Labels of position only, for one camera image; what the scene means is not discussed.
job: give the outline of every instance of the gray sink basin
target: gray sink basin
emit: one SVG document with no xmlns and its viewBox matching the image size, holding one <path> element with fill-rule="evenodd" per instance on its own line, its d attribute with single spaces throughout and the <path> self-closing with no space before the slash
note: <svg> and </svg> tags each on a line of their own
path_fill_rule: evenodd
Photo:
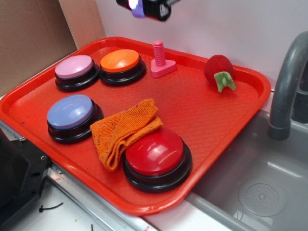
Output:
<svg viewBox="0 0 308 231">
<path fill-rule="evenodd" d="M 308 129 L 292 122 L 290 137 L 267 136 L 259 111 L 187 200 L 232 230 L 308 230 Z"/>
</svg>

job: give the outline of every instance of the sink drain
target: sink drain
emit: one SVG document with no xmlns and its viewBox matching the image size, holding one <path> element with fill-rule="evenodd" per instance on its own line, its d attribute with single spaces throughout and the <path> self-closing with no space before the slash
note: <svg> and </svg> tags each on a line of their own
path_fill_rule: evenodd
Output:
<svg viewBox="0 0 308 231">
<path fill-rule="evenodd" d="M 240 188 L 239 199 L 250 213 L 270 217 L 280 213 L 287 204 L 284 189 L 266 179 L 251 179 Z"/>
</svg>

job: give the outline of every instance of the orange cloth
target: orange cloth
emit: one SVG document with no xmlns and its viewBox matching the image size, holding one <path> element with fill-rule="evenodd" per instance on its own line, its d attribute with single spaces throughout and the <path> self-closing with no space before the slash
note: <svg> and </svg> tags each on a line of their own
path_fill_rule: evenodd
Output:
<svg viewBox="0 0 308 231">
<path fill-rule="evenodd" d="M 135 141 L 163 126 L 156 116 L 158 108 L 153 99 L 99 120 L 90 126 L 95 148 L 104 167 L 116 171 L 122 153 Z"/>
</svg>

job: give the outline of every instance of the pink peg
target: pink peg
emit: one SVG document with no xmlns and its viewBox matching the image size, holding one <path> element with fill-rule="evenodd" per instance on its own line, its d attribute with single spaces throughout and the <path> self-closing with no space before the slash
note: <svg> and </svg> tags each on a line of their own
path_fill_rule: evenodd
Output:
<svg viewBox="0 0 308 231">
<path fill-rule="evenodd" d="M 153 78 L 159 78 L 177 69 L 177 64 L 173 60 L 165 58 L 165 50 L 163 42 L 157 40 L 153 44 L 154 57 L 151 61 L 151 72 Z"/>
</svg>

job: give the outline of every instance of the white wall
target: white wall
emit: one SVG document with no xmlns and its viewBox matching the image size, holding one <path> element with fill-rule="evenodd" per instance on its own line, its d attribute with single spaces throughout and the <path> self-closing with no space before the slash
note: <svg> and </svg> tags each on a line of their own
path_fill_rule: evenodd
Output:
<svg viewBox="0 0 308 231">
<path fill-rule="evenodd" d="M 106 36 L 121 36 L 263 73 L 275 87 L 295 37 L 308 30 L 307 0 L 180 0 L 166 22 L 134 18 L 116 0 L 96 0 Z"/>
</svg>

